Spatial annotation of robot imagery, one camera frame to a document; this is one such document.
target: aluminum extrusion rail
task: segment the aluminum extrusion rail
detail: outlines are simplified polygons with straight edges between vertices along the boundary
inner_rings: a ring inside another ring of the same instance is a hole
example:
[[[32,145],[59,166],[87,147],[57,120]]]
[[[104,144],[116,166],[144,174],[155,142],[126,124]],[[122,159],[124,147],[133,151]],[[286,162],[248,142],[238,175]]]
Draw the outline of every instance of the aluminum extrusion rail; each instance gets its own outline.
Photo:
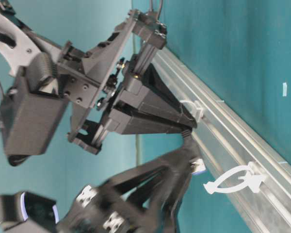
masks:
[[[168,49],[153,64],[179,100],[198,101],[204,109],[194,138],[215,178],[250,161],[267,176],[258,194],[249,188],[228,194],[251,231],[291,233],[291,166]],[[239,183],[231,178],[222,186]]]

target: white plastic clip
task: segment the white plastic clip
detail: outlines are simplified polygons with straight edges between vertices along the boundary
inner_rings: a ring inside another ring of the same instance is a hole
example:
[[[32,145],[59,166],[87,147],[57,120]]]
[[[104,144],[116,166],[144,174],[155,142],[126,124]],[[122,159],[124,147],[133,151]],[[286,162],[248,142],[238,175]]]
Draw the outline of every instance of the white plastic clip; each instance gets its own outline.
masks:
[[[282,96],[283,97],[287,97],[288,94],[288,84],[287,83],[283,83],[282,84]]]
[[[247,166],[237,166],[232,168],[231,170],[224,173],[220,176],[215,182],[208,182],[204,184],[206,191],[209,194],[217,193],[234,193],[238,192],[246,187],[249,187],[253,193],[258,193],[260,191],[260,185],[262,182],[265,182],[265,175],[256,175],[252,167],[254,166],[253,162],[249,162]],[[243,180],[242,183],[229,188],[219,188],[219,185],[224,182],[226,179],[231,177],[232,175],[240,172],[247,171],[245,176],[238,177],[239,180]]]
[[[203,159],[197,159],[195,162],[192,163],[192,174],[193,175],[199,175],[201,173],[204,173],[206,171],[206,166],[204,164]]]
[[[196,118],[197,122],[200,122],[201,118],[204,116],[204,108],[197,100],[195,100],[194,102],[190,100],[180,100],[180,103],[188,103],[192,107],[190,113],[193,117]]]

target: screw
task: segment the screw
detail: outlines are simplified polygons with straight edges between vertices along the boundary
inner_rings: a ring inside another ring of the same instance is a hole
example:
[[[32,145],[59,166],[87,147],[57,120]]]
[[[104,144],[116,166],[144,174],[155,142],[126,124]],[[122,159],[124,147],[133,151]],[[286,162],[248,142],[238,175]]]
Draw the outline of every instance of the screw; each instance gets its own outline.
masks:
[[[4,123],[2,120],[0,120],[0,129],[4,129]]]
[[[70,92],[69,92],[69,91],[66,91],[66,92],[64,93],[64,96],[65,96],[65,97],[69,97],[69,96],[70,96]]]
[[[15,88],[12,88],[12,89],[10,89],[10,90],[8,91],[8,95],[15,95],[15,94],[17,94],[17,93],[18,93],[18,90],[15,89]]]
[[[7,1],[3,1],[2,2],[2,5],[4,6],[4,7],[7,7],[7,8],[11,8],[12,6],[9,4],[9,2],[7,2]]]
[[[161,23],[159,20],[156,21],[157,24],[161,25],[162,28],[166,28],[166,25]]]
[[[89,87],[89,86],[88,86],[87,84],[84,84],[84,85],[83,85],[83,90],[86,91],[86,90],[88,89],[88,87]]]
[[[197,163],[192,163],[191,164],[191,170],[192,170],[192,172],[195,170],[196,167],[197,167]]]
[[[90,56],[92,56],[92,53],[91,52],[86,52],[85,57],[90,57]]]
[[[77,98],[77,101],[76,101],[78,104],[80,104],[82,102],[82,98]]]
[[[165,34],[160,33],[160,36],[161,36],[163,39],[166,39],[166,35],[165,35]]]

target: hole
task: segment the hole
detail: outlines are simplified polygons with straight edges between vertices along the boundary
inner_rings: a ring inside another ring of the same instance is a hole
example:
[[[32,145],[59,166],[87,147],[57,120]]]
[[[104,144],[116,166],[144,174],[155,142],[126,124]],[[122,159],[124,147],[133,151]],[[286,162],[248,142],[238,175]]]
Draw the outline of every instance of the hole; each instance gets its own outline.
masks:
[[[79,133],[83,135],[88,135],[88,132],[86,130],[80,130]]]
[[[116,39],[117,36],[118,36],[119,34],[120,34],[120,33],[113,33],[113,34],[109,37],[108,41],[114,41],[114,39]]]
[[[106,44],[103,43],[103,42],[102,42],[102,43],[99,43],[99,44],[98,44],[98,47],[104,48],[104,47],[106,47]]]

